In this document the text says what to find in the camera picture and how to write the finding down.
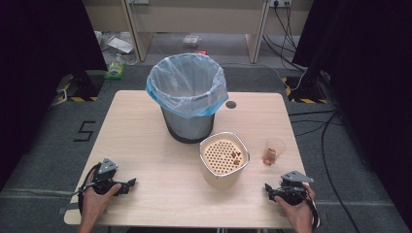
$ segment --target wooden table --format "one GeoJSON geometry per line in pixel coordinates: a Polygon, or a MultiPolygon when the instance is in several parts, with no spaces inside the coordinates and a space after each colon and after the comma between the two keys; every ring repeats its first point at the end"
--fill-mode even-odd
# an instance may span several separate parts
{"type": "MultiPolygon", "coordinates": [[[[88,170],[109,157],[119,164],[115,181],[138,183],[127,195],[112,198],[104,225],[291,228],[279,216],[280,207],[268,200],[264,184],[279,186],[280,176],[292,170],[304,174],[285,103],[277,93],[229,92],[236,108],[222,105],[212,134],[233,132],[245,144],[251,161],[229,189],[215,189],[201,174],[199,144],[173,139],[158,104],[146,91],[119,91],[91,151],[78,186],[88,170]],[[261,161],[266,138],[282,139],[287,150],[276,164],[261,161]]],[[[79,224],[79,210],[64,220],[79,224]]]]}

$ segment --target plastic cup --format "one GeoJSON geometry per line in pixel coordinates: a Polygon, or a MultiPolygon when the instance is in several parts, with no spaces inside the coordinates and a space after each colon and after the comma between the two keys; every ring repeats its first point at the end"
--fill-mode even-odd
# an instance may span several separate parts
{"type": "Polygon", "coordinates": [[[282,140],[278,138],[267,139],[262,156],[263,163],[268,166],[274,164],[285,150],[286,145],[282,140]]]}

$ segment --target floor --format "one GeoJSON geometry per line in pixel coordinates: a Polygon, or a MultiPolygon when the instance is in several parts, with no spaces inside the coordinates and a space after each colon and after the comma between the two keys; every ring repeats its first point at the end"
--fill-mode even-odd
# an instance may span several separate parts
{"type": "MultiPolygon", "coordinates": [[[[270,68],[276,73],[277,70],[275,69],[294,69],[286,62],[282,62],[280,56],[274,54],[264,41],[262,41],[260,47],[257,64],[251,64],[243,35],[190,34],[198,37],[198,44],[195,47],[184,43],[187,35],[187,33],[157,33],[154,35],[149,54],[144,62],[134,63],[127,54],[124,54],[123,57],[127,58],[130,64],[134,63],[135,66],[143,67],[145,65],[156,65],[157,62],[169,55],[207,50],[209,55],[223,67],[270,68]]],[[[101,42],[103,55],[108,64],[116,58],[117,53],[117,49],[105,45],[105,40],[110,36],[112,35],[104,35],[101,42]]],[[[298,37],[294,37],[296,43],[298,43],[298,39],[298,37]]],[[[283,36],[271,35],[270,40],[279,46],[284,43],[283,36]]],[[[281,49],[273,44],[272,47],[281,52],[281,49]]],[[[288,43],[285,43],[285,48],[293,50],[293,46],[288,43]]],[[[283,50],[282,55],[289,60],[292,59],[292,53],[287,50],[283,50]]],[[[296,74],[301,75],[302,72],[296,71],[296,74]]],[[[329,101],[328,103],[331,104],[302,104],[297,106],[296,104],[286,103],[306,173],[312,177],[317,177],[317,184],[314,187],[317,192],[317,207],[321,217],[321,227],[317,232],[357,232],[353,227],[352,220],[356,222],[359,228],[358,232],[362,233],[410,232],[397,213],[385,189],[380,185],[379,180],[373,172],[368,170],[361,157],[358,156],[353,139],[344,129],[339,118],[335,119],[335,123],[330,126],[325,136],[319,130],[310,134],[307,133],[313,130],[315,123],[325,122],[329,116],[299,115],[299,113],[333,109],[333,99],[327,90],[325,90],[325,95],[329,101]],[[327,154],[329,159],[328,167],[326,167],[325,154],[321,153],[321,148],[329,151],[329,154],[327,154]],[[330,177],[334,180],[335,189],[339,190],[339,196],[336,196],[334,188],[330,185],[330,177]],[[342,208],[341,200],[345,203],[346,208],[342,208]]],[[[99,108],[99,106],[93,106],[90,109],[103,112],[99,108]]],[[[53,110],[53,113],[59,117],[67,118],[68,121],[70,120],[69,116],[65,116],[59,110],[53,110]]],[[[87,114],[77,117],[86,118],[87,114]]],[[[38,145],[36,148],[41,147],[42,150],[48,150],[48,152],[49,150],[54,151],[49,147],[49,144],[52,145],[53,140],[64,139],[67,134],[70,134],[68,131],[71,131],[71,129],[61,131],[63,130],[62,126],[57,123],[50,127],[54,130],[47,139],[40,141],[42,145],[38,145]]],[[[80,147],[83,147],[83,150],[91,150],[92,145],[80,147]]],[[[36,151],[36,148],[32,152],[38,153],[38,157],[41,157],[42,153],[36,151]]],[[[70,171],[71,173],[83,171],[83,158],[77,157],[76,152],[72,151],[75,149],[68,148],[64,144],[58,144],[57,149],[65,151],[66,156],[71,156],[65,158],[66,162],[78,165],[76,167],[79,167],[79,171],[73,170],[70,171]]],[[[62,197],[62,195],[67,194],[67,190],[61,188],[61,184],[54,186],[55,179],[58,179],[58,177],[44,172],[45,169],[49,169],[50,174],[54,174],[54,170],[67,171],[65,165],[49,166],[47,165],[48,161],[45,160],[44,164],[46,165],[30,166],[30,164],[35,164],[34,158],[26,156],[22,160],[21,163],[24,163],[25,166],[17,167],[6,186],[6,191],[0,194],[0,233],[74,232],[76,226],[68,226],[63,222],[68,199],[62,197]],[[43,173],[44,175],[38,178],[37,181],[32,181],[27,179],[30,174],[24,174],[25,171],[36,174],[43,173]],[[50,193],[45,193],[43,190],[42,195],[37,195],[36,191],[38,190],[35,189],[35,183],[43,183],[43,187],[49,189],[50,193]]],[[[76,186],[77,180],[75,179],[74,183],[66,183],[65,185],[76,186]]],[[[108,228],[99,226],[96,227],[94,232],[126,232],[126,230],[125,227],[108,228]]]]}

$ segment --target gray floor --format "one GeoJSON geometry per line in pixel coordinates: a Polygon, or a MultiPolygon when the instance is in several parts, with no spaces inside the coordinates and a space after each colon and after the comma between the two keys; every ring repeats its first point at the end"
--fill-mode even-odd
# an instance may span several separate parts
{"type": "MultiPolygon", "coordinates": [[[[316,203],[322,220],[317,232],[356,232],[350,217],[362,233],[409,232],[376,175],[362,162],[355,140],[340,118],[332,120],[323,137],[323,128],[307,132],[320,127],[331,117],[331,113],[295,115],[334,110],[334,100],[326,89],[328,103],[325,105],[292,103],[288,101],[279,80],[291,71],[285,69],[280,57],[274,55],[264,42],[257,64],[250,64],[243,35],[191,34],[200,38],[195,49],[184,45],[186,35],[156,34],[147,59],[136,63],[133,69],[126,72],[144,76],[150,72],[150,65],[157,64],[165,56],[207,50],[224,68],[238,68],[227,72],[231,83],[229,91],[279,91],[284,95],[306,174],[315,179],[312,186],[317,193],[316,203]],[[248,80],[236,81],[236,76],[245,76],[248,72],[251,74],[248,80]],[[277,87],[270,87],[268,81],[274,82],[273,85],[277,87]]],[[[271,39],[280,45],[283,43],[283,37],[271,36],[271,39]]],[[[114,49],[104,51],[107,63],[115,53],[114,49]]],[[[291,58],[292,55],[285,53],[285,56],[291,58]]],[[[144,80],[134,81],[133,84],[144,85],[144,80]]],[[[67,195],[76,188],[118,85],[120,83],[104,83],[101,89],[103,94],[96,102],[67,102],[47,113],[33,147],[21,159],[0,194],[0,232],[76,231],[76,226],[63,221],[70,200],[67,195]],[[93,122],[84,128],[93,131],[90,140],[74,143],[73,139],[86,136],[78,133],[79,122],[91,119],[93,122]]],[[[111,232],[126,230],[127,227],[111,228],[111,232]]],[[[108,227],[96,227],[95,232],[108,232],[108,227]]]]}

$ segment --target power strip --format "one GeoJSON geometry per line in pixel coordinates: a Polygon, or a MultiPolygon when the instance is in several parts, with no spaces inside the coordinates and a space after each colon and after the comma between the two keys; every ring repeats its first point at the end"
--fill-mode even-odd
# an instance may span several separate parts
{"type": "Polygon", "coordinates": [[[292,0],[270,0],[269,6],[274,8],[275,1],[278,1],[278,8],[286,8],[288,3],[289,6],[292,4],[292,0]]]}

